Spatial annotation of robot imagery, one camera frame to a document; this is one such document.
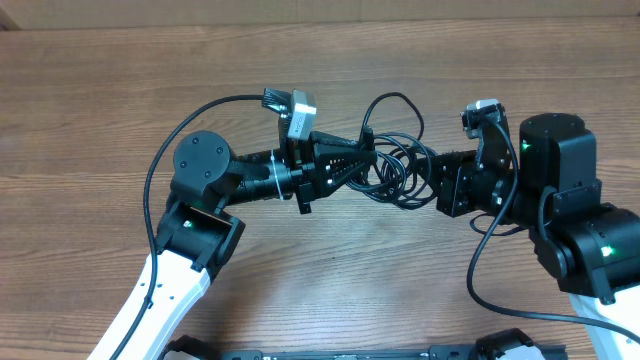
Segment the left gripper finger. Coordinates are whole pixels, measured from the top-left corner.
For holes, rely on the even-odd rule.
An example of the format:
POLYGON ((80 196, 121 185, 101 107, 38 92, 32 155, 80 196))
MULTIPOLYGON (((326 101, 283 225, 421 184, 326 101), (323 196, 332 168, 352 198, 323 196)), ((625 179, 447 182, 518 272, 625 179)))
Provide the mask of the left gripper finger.
POLYGON ((348 147, 315 147, 315 184, 318 194, 331 195, 368 170, 376 160, 375 151, 348 147))
POLYGON ((359 142, 357 140, 350 140, 339 136, 331 135, 320 131, 312 131, 310 133, 310 141, 314 144, 323 144, 330 146, 339 146, 347 148, 357 148, 359 142))

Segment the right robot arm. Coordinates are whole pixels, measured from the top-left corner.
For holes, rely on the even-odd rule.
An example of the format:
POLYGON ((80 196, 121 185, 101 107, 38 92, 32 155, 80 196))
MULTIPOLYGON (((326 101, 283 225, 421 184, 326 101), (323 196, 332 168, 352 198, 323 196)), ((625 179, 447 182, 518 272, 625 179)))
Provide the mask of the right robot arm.
POLYGON ((481 210, 495 225, 528 232, 538 262, 568 294, 573 315, 510 309, 479 296, 474 253, 466 275, 472 299, 507 316, 581 324, 601 359, 639 356, 639 217, 601 200, 597 141, 572 114, 544 113, 524 120, 519 142, 506 118, 468 110, 463 125, 475 150, 419 160, 437 209, 457 217, 481 210))

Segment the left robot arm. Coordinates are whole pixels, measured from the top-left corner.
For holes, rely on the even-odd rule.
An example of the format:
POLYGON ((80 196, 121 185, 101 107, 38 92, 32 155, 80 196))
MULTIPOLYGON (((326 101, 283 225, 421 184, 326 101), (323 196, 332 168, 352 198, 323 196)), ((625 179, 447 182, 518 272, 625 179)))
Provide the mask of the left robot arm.
POLYGON ((228 206, 313 201, 362 175, 376 160, 373 134, 358 140, 317 131, 281 138, 270 151, 238 156, 218 134, 197 131, 174 153, 175 173, 152 250, 135 288, 91 353, 93 359, 157 359, 194 304, 231 258, 245 224, 228 206))

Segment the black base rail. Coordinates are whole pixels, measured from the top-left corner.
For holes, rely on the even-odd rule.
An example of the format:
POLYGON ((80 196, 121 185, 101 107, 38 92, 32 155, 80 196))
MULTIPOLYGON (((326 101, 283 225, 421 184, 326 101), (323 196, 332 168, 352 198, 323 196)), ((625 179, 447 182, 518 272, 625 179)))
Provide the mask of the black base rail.
POLYGON ((335 351, 223 351, 209 343, 184 335, 170 342, 160 358, 163 360, 568 360, 569 356, 564 345, 540 345, 520 329, 511 328, 486 335, 468 344, 436 344, 416 349, 335 351))

